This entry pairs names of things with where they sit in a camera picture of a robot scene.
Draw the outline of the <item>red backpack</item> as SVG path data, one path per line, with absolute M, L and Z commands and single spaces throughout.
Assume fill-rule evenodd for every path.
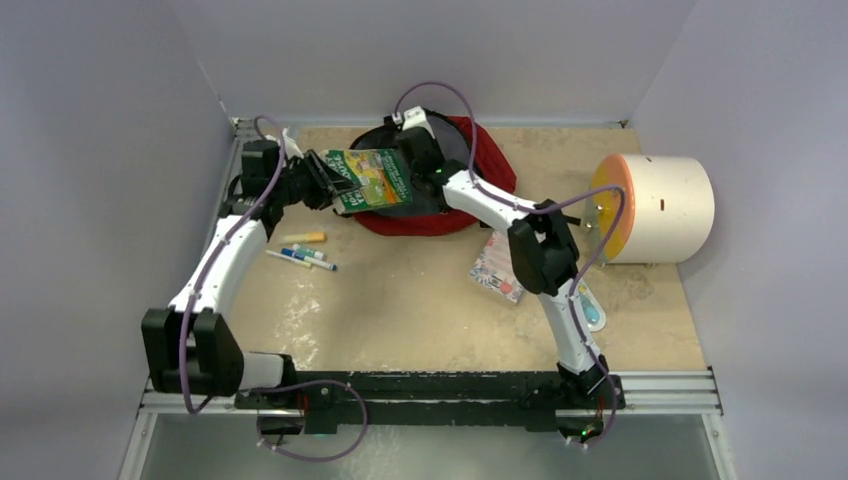
M 355 213 L 368 230 L 383 236 L 442 236 L 478 222 L 507 231 L 514 221 L 540 218 L 545 204 L 516 197 L 517 176 L 491 136 L 468 117 L 446 116 L 425 109 L 445 158 L 440 189 L 417 189 L 396 144 L 401 131 L 390 116 L 360 135 L 352 150 L 395 149 L 412 186 L 413 201 L 405 206 Z

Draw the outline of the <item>green treehouse paperback book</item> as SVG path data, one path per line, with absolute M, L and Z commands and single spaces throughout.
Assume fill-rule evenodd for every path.
M 412 186 L 404 162 L 395 149 L 339 150 L 320 153 L 336 173 L 354 188 L 333 200 L 340 215 L 405 206 L 413 201 Z

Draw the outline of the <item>floral cover book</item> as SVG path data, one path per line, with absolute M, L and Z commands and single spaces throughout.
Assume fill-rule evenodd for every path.
M 488 290 L 512 304 L 517 304 L 525 292 L 513 269 L 508 239 L 494 231 L 472 264 L 469 276 Z

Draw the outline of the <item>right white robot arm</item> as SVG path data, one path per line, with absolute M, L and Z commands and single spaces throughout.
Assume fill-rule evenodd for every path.
M 506 194 L 474 176 L 471 166 L 448 161 L 432 133 L 405 127 L 396 137 L 412 184 L 441 210 L 459 210 L 503 233 L 513 273 L 537 296 L 557 348 L 564 399 L 576 407 L 619 405 L 619 392 L 576 299 L 583 270 L 560 206 Z

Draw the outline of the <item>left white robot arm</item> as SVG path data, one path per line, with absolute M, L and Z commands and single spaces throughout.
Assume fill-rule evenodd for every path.
M 284 409 L 298 395 L 290 356 L 242 349 L 227 320 L 285 207 L 326 209 L 354 183 L 290 139 L 244 141 L 237 152 L 240 170 L 228 186 L 198 266 L 167 306 L 150 308 L 142 318 L 149 377 L 155 391 L 187 397 L 259 389 L 272 408 Z

